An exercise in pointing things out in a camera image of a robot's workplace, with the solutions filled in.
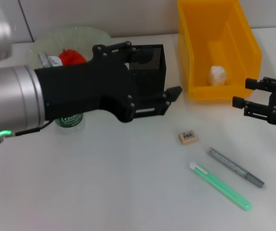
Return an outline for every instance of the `white wall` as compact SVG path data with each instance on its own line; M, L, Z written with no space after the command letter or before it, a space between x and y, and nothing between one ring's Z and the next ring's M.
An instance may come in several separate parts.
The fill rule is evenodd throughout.
M13 42L31 42L18 0L0 0L0 6L10 22Z
M34 38L67 25L90 25L112 36L176 33L177 0L21 0ZM252 27L276 26L276 1L240 0Z

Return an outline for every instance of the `green bottle label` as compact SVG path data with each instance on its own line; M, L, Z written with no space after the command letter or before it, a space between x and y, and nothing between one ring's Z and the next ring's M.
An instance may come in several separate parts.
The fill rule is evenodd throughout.
M55 122L58 126L62 128L71 128L78 125L83 119L83 117L84 117L84 114L76 114L69 117L61 117L59 119L56 119Z

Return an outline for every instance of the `gray marker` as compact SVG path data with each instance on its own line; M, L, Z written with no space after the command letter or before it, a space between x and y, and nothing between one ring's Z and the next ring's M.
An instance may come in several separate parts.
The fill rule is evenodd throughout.
M254 175L252 175L249 171L243 169L238 164L234 163L232 160L227 158L226 156L222 155L219 151L215 150L214 148L210 148L208 151L208 154L218 160L220 163L222 163L224 166L228 167L232 171L239 174L241 177L245 178L246 180L249 180L251 183L255 184L259 188L263 187L264 182L260 179L256 178Z

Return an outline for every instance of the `green led light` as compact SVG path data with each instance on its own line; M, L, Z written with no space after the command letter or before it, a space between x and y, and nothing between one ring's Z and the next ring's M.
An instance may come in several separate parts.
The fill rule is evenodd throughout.
M4 131L1 131L0 132L0 136L4 136L4 135L11 135L12 132L11 131L8 131L8 130L4 130Z

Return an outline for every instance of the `black mesh pen holder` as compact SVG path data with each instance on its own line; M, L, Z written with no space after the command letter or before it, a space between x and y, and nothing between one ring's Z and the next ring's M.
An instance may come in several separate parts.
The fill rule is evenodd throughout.
M132 46L136 55L129 60L129 70L137 84L140 96L150 96L164 91L166 61L163 45Z

